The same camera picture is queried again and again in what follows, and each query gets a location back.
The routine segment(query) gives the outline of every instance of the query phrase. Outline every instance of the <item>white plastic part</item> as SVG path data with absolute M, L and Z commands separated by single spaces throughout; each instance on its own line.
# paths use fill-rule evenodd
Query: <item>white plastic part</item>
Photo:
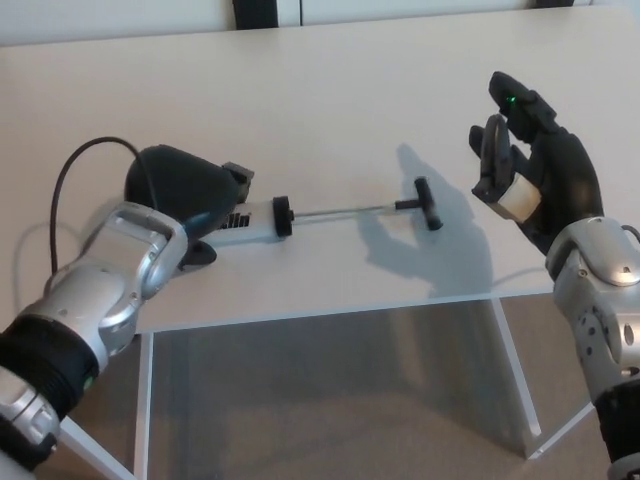
M 525 177 L 516 173 L 505 194 L 489 206 L 507 220 L 525 222 L 540 205 L 540 191 Z
M 212 247 L 278 240 L 272 202 L 238 205 L 223 226 L 203 240 Z

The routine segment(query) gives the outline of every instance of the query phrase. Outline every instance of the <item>white fingertip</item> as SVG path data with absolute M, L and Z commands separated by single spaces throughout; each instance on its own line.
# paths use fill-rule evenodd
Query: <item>white fingertip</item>
M 540 205 L 540 191 L 521 174 L 516 173 L 513 183 L 497 203 L 489 206 L 507 220 L 524 223 Z

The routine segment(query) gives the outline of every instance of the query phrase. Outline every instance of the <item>black joint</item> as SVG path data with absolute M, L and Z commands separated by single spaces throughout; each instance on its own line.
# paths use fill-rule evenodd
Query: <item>black joint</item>
M 611 463 L 640 453 L 640 380 L 606 391 L 594 405 Z
M 429 230 L 440 230 L 442 228 L 442 221 L 436 211 L 436 202 L 433 200 L 427 179 L 425 177 L 417 177 L 413 184 L 418 193 L 418 202 L 427 221 L 427 227 Z
M 293 212 L 289 205 L 289 197 L 275 197 L 272 202 L 273 222 L 278 238 L 290 237 L 293 234 Z
M 18 317 L 0 335 L 0 365 L 40 393 L 62 421 L 98 377 L 91 348 L 62 323 Z
M 25 470 L 32 472 L 45 462 L 55 445 L 56 438 L 51 433 L 39 445 L 33 445 L 9 420 L 0 415 L 0 450 Z

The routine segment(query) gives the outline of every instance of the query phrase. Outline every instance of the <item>metal rod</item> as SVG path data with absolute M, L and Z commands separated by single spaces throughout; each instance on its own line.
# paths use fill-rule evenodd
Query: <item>metal rod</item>
M 310 218 L 310 217 L 326 217 L 329 215 L 346 215 L 351 213 L 362 213 L 362 212 L 374 212 L 377 210 L 395 210 L 393 205 L 375 205 L 372 207 L 358 207 L 358 208 L 340 208 L 336 210 L 318 210 L 316 212 L 296 212 L 296 220 L 299 218 Z

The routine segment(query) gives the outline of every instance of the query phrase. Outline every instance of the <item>black cable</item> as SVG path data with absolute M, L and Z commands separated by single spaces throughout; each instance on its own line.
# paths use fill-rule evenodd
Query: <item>black cable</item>
M 58 175 L 58 180 L 56 181 L 56 186 L 53 189 L 53 198 L 51 199 L 51 215 L 49 217 L 49 250 L 51 252 L 51 275 L 54 275 L 58 271 L 58 251 L 56 246 L 56 223 L 58 221 L 58 202 L 60 201 L 60 192 L 62 191 L 62 183 L 64 182 L 64 178 L 67 176 L 71 165 L 75 162 L 80 155 L 82 155 L 86 150 L 93 147 L 94 145 L 98 145 L 101 143 L 117 143 L 126 147 L 133 156 L 135 157 L 135 161 L 140 166 L 140 170 L 147 180 L 147 187 L 149 188 L 149 195 L 151 197 L 151 205 L 154 210 L 158 209 L 158 199 L 156 197 L 156 192 L 153 189 L 153 184 L 151 182 L 151 175 L 149 175 L 149 171 L 147 170 L 144 162 L 142 161 L 142 157 L 140 156 L 140 152 L 131 145 L 126 140 L 123 140 L 118 137 L 99 137 L 94 138 L 93 140 L 89 140 L 87 143 L 80 145 L 75 152 L 71 154 L 69 159 L 64 163 L 62 169 L 60 170 L 60 174 Z
M 623 225 L 622 229 L 631 233 L 634 237 L 636 237 L 636 240 L 638 240 L 638 243 L 640 243 L 640 232 L 636 227 L 632 227 L 631 225 Z

